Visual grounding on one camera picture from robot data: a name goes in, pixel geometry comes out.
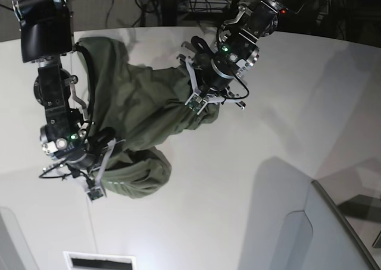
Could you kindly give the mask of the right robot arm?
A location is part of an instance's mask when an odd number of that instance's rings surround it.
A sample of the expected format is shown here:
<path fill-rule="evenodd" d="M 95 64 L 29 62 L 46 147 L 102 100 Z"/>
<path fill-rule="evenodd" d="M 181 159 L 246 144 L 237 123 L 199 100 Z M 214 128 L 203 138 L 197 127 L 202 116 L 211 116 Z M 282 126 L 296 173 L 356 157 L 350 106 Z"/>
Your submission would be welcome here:
<path fill-rule="evenodd" d="M 22 60 L 38 64 L 34 94 L 46 119 L 40 143 L 46 155 L 60 160 L 44 174 L 63 166 L 74 176 L 100 171 L 111 155 L 107 144 L 114 138 L 114 130 L 90 133 L 95 116 L 95 64 L 90 52 L 74 42 L 69 0 L 12 0 L 12 6 L 20 25 Z M 85 60 L 88 103 L 76 95 L 77 76 L 61 63 L 61 57 L 72 52 Z"/>

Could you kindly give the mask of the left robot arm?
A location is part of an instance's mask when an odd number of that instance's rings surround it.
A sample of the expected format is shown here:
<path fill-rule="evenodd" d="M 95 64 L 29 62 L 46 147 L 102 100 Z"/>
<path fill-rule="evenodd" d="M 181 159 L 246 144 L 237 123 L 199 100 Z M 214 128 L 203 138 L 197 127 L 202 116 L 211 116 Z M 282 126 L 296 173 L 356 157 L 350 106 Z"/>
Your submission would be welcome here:
<path fill-rule="evenodd" d="M 186 66 L 197 93 L 220 96 L 226 100 L 237 97 L 229 92 L 229 85 L 243 77 L 259 58 L 257 42 L 271 35 L 277 28 L 282 11 L 298 13 L 307 0 L 259 0 L 250 4 L 236 4 L 236 15 L 217 27 L 215 45 L 194 36 L 191 44 L 196 50 L 193 61 Z"/>

